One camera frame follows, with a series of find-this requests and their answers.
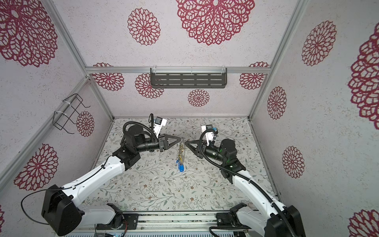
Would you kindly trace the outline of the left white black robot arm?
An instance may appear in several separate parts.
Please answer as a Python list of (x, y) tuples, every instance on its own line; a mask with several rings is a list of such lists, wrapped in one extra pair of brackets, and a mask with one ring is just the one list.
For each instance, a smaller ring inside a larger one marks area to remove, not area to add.
[(105, 162), (63, 187), (53, 185), (46, 190), (41, 215), (58, 236), (88, 225), (122, 228), (125, 219), (116, 205), (83, 206), (83, 201), (101, 185), (135, 165), (142, 152), (163, 152), (181, 142), (180, 137), (156, 135), (149, 127), (135, 121), (126, 122), (122, 131), (120, 148)]

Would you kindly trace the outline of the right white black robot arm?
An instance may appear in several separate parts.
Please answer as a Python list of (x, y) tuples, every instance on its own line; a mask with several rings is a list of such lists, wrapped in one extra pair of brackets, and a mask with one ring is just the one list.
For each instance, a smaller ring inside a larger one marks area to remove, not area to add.
[(235, 142), (224, 139), (220, 146), (212, 142), (194, 140), (185, 145), (199, 158), (205, 158), (220, 169), (222, 176), (241, 190), (256, 208), (240, 203), (229, 212), (216, 214), (215, 230), (252, 230), (261, 237), (304, 237), (306, 235), (300, 212), (278, 201), (258, 183), (237, 158)]

